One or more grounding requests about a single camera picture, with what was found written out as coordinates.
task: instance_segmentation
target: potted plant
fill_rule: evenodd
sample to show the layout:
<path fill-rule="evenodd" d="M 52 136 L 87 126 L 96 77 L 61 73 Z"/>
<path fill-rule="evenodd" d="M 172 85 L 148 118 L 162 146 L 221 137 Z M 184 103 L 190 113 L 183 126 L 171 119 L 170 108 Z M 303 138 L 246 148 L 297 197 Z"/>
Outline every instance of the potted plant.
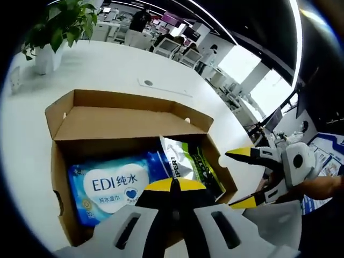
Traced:
<path fill-rule="evenodd" d="M 85 34 L 89 39 L 97 24 L 96 8 L 81 0 L 60 0 L 46 7 L 44 14 L 27 34 L 22 53 L 35 56 L 39 74 L 55 71 L 61 63 L 63 47 L 72 47 Z"/>

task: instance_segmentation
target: white table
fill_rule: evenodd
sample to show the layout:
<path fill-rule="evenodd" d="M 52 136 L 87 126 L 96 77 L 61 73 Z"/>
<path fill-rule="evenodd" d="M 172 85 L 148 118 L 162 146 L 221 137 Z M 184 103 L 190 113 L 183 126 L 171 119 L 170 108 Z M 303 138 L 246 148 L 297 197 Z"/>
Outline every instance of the white table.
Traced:
<path fill-rule="evenodd" d="M 66 48 L 61 67 L 50 75 L 33 74 L 33 61 L 15 56 L 23 85 L 10 95 L 5 84 L 1 136 L 5 177 L 13 200 L 39 240 L 50 250 L 69 245 L 58 221 L 59 204 L 52 191 L 50 161 L 52 140 L 44 110 L 72 89 L 96 89 L 140 94 L 177 101 L 214 119 L 210 135 L 221 153 L 251 146 L 252 142 L 234 114 L 215 91 L 192 69 L 162 56 L 124 45 L 79 41 Z M 165 88 L 188 89 L 192 98 L 139 85 L 150 80 Z M 238 187 L 237 200 L 255 191 L 263 168 L 221 157 Z"/>

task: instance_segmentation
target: heart logo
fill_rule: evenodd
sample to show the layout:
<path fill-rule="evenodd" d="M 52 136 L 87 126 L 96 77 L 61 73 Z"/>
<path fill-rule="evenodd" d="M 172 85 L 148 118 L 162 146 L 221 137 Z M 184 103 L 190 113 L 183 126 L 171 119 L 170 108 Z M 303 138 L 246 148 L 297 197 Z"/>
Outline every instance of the heart logo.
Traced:
<path fill-rule="evenodd" d="M 120 168 L 93 169 L 86 173 L 83 180 L 84 191 L 88 198 L 109 214 L 129 204 L 125 197 L 125 189 L 128 187 L 137 189 L 134 193 L 131 193 L 131 190 L 130 196 L 127 195 L 132 199 L 136 195 L 139 196 L 148 185 L 148 169 L 135 163 Z"/>
<path fill-rule="evenodd" d="M 127 196 L 128 196 L 129 198 L 134 199 L 135 196 L 136 196 L 136 191 L 135 191 L 135 190 L 127 191 L 126 194 L 127 194 Z"/>

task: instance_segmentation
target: cardboard box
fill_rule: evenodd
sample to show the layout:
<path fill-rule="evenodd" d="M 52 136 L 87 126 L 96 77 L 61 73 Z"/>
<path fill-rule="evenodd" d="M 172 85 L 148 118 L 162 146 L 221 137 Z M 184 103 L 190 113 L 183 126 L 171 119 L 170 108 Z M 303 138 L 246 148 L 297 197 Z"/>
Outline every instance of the cardboard box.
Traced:
<path fill-rule="evenodd" d="M 197 142 L 226 189 L 218 202 L 236 192 L 234 181 L 218 164 L 220 154 L 207 134 L 213 119 L 163 99 L 106 91 L 74 90 L 50 105 L 46 118 L 52 144 L 52 184 L 60 203 L 59 219 L 72 246 L 91 238 L 82 226 L 69 190 L 67 168 L 87 159 L 115 159 L 161 146 L 159 135 Z"/>

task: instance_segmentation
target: office desk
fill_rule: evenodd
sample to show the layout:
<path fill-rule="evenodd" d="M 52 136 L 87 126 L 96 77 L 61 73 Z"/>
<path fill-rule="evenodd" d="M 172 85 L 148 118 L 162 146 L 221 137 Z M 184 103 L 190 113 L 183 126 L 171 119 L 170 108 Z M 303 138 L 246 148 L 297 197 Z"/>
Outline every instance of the office desk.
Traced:
<path fill-rule="evenodd" d="M 80 40 L 66 47 L 61 67 L 52 74 L 33 74 L 34 61 L 15 56 L 23 85 L 2 96 L 1 136 L 4 176 L 18 210 L 38 239 L 50 250 L 69 245 L 58 220 L 60 208 L 51 186 L 51 144 L 44 110 L 73 89 L 140 94 L 180 102 L 214 119 L 210 136 L 221 153 L 250 146 L 245 130 L 215 91 L 192 69 L 148 51 L 100 41 Z M 150 80 L 159 90 L 139 85 Z M 169 92 L 188 87 L 192 97 Z M 233 200 L 257 188 L 264 169 L 221 157 L 238 187 Z"/>

